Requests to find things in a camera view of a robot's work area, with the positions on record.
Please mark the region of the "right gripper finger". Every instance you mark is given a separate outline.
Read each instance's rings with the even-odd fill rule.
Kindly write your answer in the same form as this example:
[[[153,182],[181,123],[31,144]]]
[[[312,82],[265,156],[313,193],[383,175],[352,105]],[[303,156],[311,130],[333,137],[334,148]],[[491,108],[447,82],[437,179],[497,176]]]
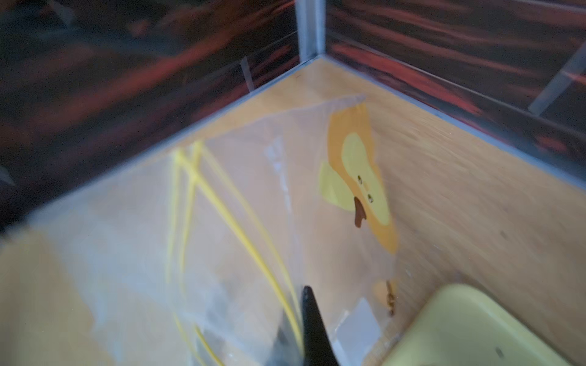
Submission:
[[[314,291],[310,286],[304,286],[302,290],[301,309],[305,347],[304,366],[338,366]]]

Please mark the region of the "clear resealable bag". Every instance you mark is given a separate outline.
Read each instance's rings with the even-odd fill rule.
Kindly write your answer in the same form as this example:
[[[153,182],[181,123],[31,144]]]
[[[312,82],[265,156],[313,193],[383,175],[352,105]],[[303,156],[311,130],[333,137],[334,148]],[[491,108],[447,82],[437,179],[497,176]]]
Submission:
[[[31,225],[116,365],[316,364],[311,288],[340,365],[392,311],[397,240],[364,97],[177,147],[59,199]]]

